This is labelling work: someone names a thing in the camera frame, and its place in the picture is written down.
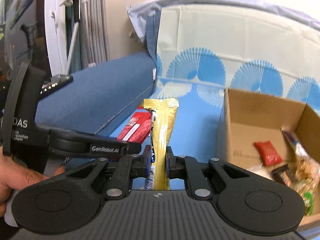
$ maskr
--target cardboard box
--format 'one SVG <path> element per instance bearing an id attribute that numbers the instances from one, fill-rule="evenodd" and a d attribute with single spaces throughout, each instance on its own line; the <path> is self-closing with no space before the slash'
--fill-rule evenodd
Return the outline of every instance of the cardboard box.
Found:
<path id="1" fill-rule="evenodd" d="M 320 162 L 320 117 L 308 104 L 226 89 L 216 136 L 216 156 L 248 169 L 262 163 L 253 143 L 270 140 L 284 162 L 294 165 L 295 154 L 281 129 L 294 131 L 308 154 Z M 319 220 L 320 187 L 316 191 L 313 215 L 305 216 L 298 230 L 319 226 Z"/>

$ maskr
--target barcode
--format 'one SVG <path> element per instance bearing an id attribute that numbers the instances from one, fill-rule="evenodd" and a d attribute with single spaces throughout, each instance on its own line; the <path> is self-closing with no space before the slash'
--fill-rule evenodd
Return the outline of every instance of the barcode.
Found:
<path id="1" fill-rule="evenodd" d="M 151 167 L 150 169 L 150 175 L 146 178 L 144 183 L 144 189 L 150 189 L 153 190 L 153 179 L 155 176 L 155 168 Z"/>

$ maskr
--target silver screw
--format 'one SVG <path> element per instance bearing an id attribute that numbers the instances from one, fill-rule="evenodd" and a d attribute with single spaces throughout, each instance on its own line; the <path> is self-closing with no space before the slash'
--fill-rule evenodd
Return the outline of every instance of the silver screw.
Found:
<path id="1" fill-rule="evenodd" d="M 122 190 L 118 188 L 111 188 L 107 190 L 107 195 L 109 197 L 119 197 L 122 194 Z"/>
<path id="2" fill-rule="evenodd" d="M 197 189 L 195 191 L 195 194 L 198 196 L 198 197 L 207 197 L 210 195 L 210 191 L 205 189 L 205 188 L 200 188 L 200 189 Z"/>

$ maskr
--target blue fabric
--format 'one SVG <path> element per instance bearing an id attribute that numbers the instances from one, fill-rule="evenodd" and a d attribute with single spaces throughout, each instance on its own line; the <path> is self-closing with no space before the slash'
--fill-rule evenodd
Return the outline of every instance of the blue fabric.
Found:
<path id="1" fill-rule="evenodd" d="M 315 227 L 312 229 L 305 230 L 303 232 L 300 232 L 300 234 L 303 237 L 308 238 L 308 239 L 311 239 L 311 237 L 317 236 L 313 240 L 320 240 L 320 227 Z"/>
<path id="2" fill-rule="evenodd" d="M 147 27 L 146 27 L 146 39 L 147 39 L 147 48 L 148 52 L 157 65 L 157 72 L 156 72 L 156 80 L 157 77 L 161 76 L 162 74 L 162 65 L 158 63 L 159 56 L 157 55 L 157 43 L 158 43 L 158 34 L 159 34 L 159 27 L 160 27 L 160 18 L 161 12 L 157 12 L 155 15 L 147 18 Z"/>
<path id="3" fill-rule="evenodd" d="M 71 84 L 39 102 L 36 123 L 98 133 L 112 119 L 102 129 L 107 136 L 150 96 L 155 67 L 142 52 L 74 73 Z"/>
<path id="4" fill-rule="evenodd" d="M 187 93 L 178 96 L 179 108 L 169 145 L 174 155 L 195 157 L 198 162 L 208 162 L 215 154 L 216 131 L 221 107 L 212 106 L 201 97 L 198 83 L 172 82 L 158 77 L 158 87 L 151 98 L 168 98 L 168 87 L 178 93 L 180 88 L 187 87 Z"/>

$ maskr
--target red packet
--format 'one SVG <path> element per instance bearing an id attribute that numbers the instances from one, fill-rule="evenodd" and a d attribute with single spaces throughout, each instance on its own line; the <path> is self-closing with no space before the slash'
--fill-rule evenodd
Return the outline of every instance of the red packet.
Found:
<path id="1" fill-rule="evenodd" d="M 150 129 L 151 114 L 149 112 L 135 112 L 117 139 L 142 144 L 149 135 Z"/>
<path id="2" fill-rule="evenodd" d="M 257 148 L 263 159 L 263 164 L 268 166 L 273 166 L 282 162 L 281 156 L 278 154 L 277 150 L 274 148 L 270 141 L 266 142 L 255 142 L 253 145 Z"/>
<path id="3" fill-rule="evenodd" d="M 137 109 L 144 109 L 144 108 L 143 108 L 143 101 L 142 101 L 142 103 L 137 107 Z"/>

